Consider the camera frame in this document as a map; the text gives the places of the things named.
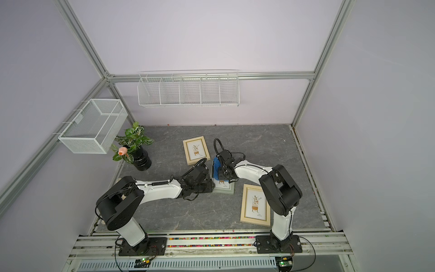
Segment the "blue microfibre cloth black trim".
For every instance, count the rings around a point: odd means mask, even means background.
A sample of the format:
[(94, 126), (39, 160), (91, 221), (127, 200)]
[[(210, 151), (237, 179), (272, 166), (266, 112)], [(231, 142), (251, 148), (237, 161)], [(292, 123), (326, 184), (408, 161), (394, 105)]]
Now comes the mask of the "blue microfibre cloth black trim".
[(214, 160), (213, 160), (213, 172), (212, 172), (214, 180), (220, 180), (220, 177), (219, 177), (220, 168), (221, 168), (221, 163), (220, 163), (219, 159), (214, 158)]

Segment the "green-grey picture frame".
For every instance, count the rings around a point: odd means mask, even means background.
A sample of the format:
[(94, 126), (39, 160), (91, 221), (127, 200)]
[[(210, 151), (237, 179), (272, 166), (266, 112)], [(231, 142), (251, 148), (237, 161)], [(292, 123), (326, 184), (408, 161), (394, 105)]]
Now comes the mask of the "green-grey picture frame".
[(215, 175), (217, 174), (217, 170), (213, 169), (212, 171), (212, 182), (215, 185), (213, 192), (220, 194), (234, 194), (235, 185), (233, 183), (229, 183), (228, 180), (216, 179)]

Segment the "beige picture frame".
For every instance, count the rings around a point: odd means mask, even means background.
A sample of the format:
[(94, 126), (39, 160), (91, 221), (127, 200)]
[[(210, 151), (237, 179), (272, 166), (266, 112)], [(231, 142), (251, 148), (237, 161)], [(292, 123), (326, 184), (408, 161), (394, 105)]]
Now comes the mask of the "beige picture frame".
[(188, 165), (194, 165), (201, 159), (210, 160), (204, 136), (183, 140), (183, 147)]

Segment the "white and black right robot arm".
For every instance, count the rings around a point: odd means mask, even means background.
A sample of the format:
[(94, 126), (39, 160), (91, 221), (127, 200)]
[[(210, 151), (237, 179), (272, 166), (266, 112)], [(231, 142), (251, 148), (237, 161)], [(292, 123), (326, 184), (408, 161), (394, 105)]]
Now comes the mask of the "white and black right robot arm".
[(256, 238), (257, 249), (279, 253), (294, 250), (292, 243), (298, 243), (299, 238), (293, 237), (292, 224), (302, 190), (285, 167), (280, 164), (275, 167), (256, 165), (245, 157), (234, 158), (228, 150), (217, 153), (216, 159), (219, 161), (217, 173), (223, 174), (230, 183), (246, 179), (259, 184), (274, 212), (270, 235)]

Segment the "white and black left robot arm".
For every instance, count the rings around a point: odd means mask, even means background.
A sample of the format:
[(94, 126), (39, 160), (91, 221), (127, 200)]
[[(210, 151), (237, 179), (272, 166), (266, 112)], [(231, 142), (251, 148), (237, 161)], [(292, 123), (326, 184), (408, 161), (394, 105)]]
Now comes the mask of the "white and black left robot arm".
[(138, 181), (121, 178), (96, 201), (96, 214), (110, 231), (117, 232), (132, 248), (147, 248), (148, 234), (134, 219), (141, 204), (160, 199), (190, 200), (194, 194), (211, 193), (214, 183), (206, 165), (196, 165), (179, 177), (164, 181)]

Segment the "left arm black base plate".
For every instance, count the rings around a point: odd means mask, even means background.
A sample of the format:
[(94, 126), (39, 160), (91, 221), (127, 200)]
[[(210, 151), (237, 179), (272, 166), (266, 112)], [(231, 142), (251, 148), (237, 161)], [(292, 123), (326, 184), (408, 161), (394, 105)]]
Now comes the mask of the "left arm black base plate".
[(167, 238), (147, 237), (136, 246), (131, 246), (124, 238), (117, 243), (119, 256), (163, 256), (167, 248)]

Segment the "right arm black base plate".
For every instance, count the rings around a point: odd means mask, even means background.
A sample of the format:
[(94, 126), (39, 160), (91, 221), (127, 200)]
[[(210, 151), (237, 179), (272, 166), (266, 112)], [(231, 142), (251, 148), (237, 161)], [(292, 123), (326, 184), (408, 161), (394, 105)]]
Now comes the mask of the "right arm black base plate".
[(302, 253), (302, 246), (300, 237), (297, 235), (290, 235), (284, 240), (279, 240), (273, 234), (256, 236), (253, 244), (258, 254), (272, 254), (272, 253)]

